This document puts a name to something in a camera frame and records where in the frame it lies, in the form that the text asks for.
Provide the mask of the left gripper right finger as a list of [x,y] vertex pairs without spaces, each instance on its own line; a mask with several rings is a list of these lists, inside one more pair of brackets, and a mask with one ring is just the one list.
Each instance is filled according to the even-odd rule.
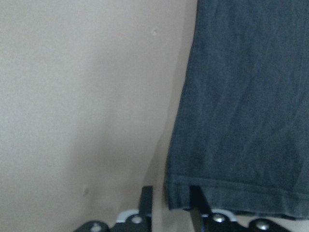
[[204,216],[208,216],[211,213],[211,207],[201,187],[190,186],[190,216],[195,232],[205,231]]

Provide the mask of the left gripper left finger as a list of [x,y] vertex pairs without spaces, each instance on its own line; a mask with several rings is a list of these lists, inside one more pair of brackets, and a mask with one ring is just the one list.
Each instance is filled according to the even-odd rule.
[[153,207],[153,187],[144,186],[142,187],[140,195],[139,214],[151,217],[152,207]]

